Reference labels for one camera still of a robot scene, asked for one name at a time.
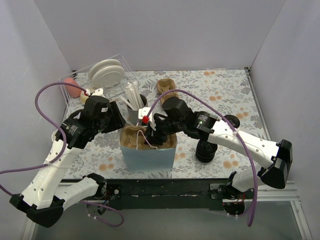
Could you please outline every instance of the cup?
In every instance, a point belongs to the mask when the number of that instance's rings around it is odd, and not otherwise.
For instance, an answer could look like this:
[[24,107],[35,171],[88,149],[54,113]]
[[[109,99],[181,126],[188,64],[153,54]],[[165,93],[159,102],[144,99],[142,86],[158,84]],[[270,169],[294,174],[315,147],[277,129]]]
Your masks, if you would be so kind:
[[[143,107],[147,107],[148,106],[147,98],[145,96],[143,96],[142,94],[140,94],[140,97],[143,102]],[[128,105],[126,106],[126,108],[128,109],[131,123],[133,125],[137,125],[137,123],[139,122],[139,110],[132,110]]]

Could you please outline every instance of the stack of plates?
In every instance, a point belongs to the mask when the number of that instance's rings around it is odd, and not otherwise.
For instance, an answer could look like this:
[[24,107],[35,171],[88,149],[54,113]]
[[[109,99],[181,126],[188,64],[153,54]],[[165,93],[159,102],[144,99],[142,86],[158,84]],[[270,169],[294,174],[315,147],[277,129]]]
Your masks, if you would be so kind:
[[125,69],[116,59],[106,59],[95,64],[88,72],[94,88],[111,88],[125,76]]

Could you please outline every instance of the gray wall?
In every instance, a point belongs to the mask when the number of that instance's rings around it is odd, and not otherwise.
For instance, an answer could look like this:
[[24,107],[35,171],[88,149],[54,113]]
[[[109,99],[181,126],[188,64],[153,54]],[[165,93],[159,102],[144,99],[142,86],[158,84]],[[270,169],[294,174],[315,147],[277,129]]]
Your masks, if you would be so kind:
[[314,239],[320,239],[320,1],[287,0],[253,66],[273,140],[292,141],[290,178]]
[[74,70],[121,53],[135,70],[252,65],[285,0],[34,0]]
[[[45,84],[70,72],[53,36],[32,0],[0,0],[0,169],[42,164],[51,148],[54,128],[36,111],[34,98]],[[40,106],[62,120],[61,91],[48,89]],[[0,176],[1,184],[21,193],[36,171]],[[19,239],[26,215],[9,204],[0,190],[0,239]]]

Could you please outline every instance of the floral tablecloth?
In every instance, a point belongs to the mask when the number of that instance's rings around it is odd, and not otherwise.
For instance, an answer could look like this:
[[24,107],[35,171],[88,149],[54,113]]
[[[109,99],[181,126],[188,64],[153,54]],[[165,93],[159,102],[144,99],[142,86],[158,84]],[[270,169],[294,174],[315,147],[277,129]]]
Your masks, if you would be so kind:
[[[266,139],[262,119],[244,70],[136,71],[134,74],[140,82],[140,92],[146,96],[149,106],[158,97],[157,80],[171,78],[177,89],[200,97],[223,115],[237,116],[241,122],[241,130]],[[179,96],[193,111],[210,112],[193,98],[182,93]],[[129,122],[126,105],[121,100],[117,100],[117,104],[122,116]],[[164,113],[160,102],[154,113]],[[118,132],[98,134],[73,161],[64,178],[80,179],[90,173],[97,173],[107,179],[227,178],[233,171],[250,167],[247,157],[223,146],[218,147],[213,161],[202,163],[195,157],[198,140],[183,133],[178,133],[177,138],[171,170],[128,172],[120,150]]]

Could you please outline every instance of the dish rack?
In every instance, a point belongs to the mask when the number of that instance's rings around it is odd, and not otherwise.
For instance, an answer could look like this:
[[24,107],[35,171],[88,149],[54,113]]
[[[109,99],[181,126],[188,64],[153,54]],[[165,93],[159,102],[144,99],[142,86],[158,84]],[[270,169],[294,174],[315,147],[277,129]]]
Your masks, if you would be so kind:
[[[128,83],[133,83],[134,81],[137,81],[139,85],[139,81],[136,78],[135,74],[131,71],[126,60],[121,54],[117,54],[106,59],[119,60],[122,64],[122,67],[125,70],[124,77],[119,83],[117,83],[113,87],[103,88],[104,96],[111,102],[117,99],[120,95],[125,93],[125,87]],[[91,80],[88,77],[88,72],[94,65],[95,63],[90,66],[84,67],[78,71],[74,71],[65,76],[62,76],[59,78],[59,82],[63,82],[66,78],[73,78],[79,84],[80,87],[84,89],[92,88]],[[84,105],[80,102],[79,97],[73,98],[69,95],[68,91],[65,88],[65,85],[61,85],[61,90],[66,103],[65,117],[68,117],[71,113],[84,107]]]

